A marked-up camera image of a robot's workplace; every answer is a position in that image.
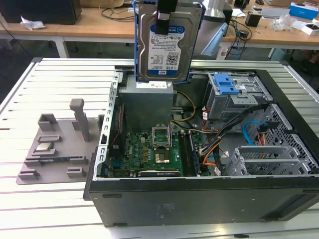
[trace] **gray peg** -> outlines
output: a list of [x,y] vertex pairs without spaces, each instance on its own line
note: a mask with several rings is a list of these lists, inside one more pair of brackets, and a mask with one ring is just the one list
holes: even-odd
[[83,112],[84,100],[83,99],[72,99],[70,103],[70,109],[74,111],[76,120],[79,123],[80,130],[82,132],[85,142],[89,141],[89,125],[88,119],[86,118],[85,113]]

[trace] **paper on desk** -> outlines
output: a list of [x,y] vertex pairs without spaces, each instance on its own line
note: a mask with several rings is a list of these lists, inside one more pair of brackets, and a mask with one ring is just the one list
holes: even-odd
[[30,21],[30,20],[24,19],[22,16],[21,16],[21,21],[22,22],[20,22],[20,24],[24,26],[26,29],[29,29],[30,31],[32,31],[33,29],[40,29],[45,27],[42,21]]
[[307,23],[304,22],[304,21],[294,21],[293,24],[291,24],[290,26],[295,28],[295,29],[298,29],[298,30],[301,30],[301,28],[303,28],[304,25],[306,25]]
[[231,14],[234,17],[245,17],[246,14],[243,13],[242,10],[240,10],[239,8],[233,8],[233,13]]

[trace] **motherboard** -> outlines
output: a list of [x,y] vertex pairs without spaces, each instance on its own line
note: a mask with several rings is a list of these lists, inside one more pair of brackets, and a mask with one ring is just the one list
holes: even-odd
[[[159,171],[171,171],[180,176],[196,175],[199,172],[197,156],[202,146],[199,133],[128,132],[124,157],[122,160],[112,159],[111,171],[129,177],[135,177],[138,172],[149,175]],[[183,162],[184,159],[189,159],[189,162]]]

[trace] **hard drive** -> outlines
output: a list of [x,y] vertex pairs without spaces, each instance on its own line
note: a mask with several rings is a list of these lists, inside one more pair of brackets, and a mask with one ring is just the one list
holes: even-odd
[[139,4],[137,81],[187,81],[204,7],[178,4],[168,34],[155,34],[157,6]]

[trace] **black box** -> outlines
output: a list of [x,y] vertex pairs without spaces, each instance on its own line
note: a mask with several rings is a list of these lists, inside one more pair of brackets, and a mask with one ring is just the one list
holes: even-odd
[[0,12],[8,23],[21,17],[43,23],[74,25],[81,15],[80,0],[1,0]]
[[261,15],[260,14],[253,14],[253,13],[249,13],[247,15],[247,18],[246,18],[246,25],[247,26],[258,26],[258,23],[259,23],[259,20],[261,18]]

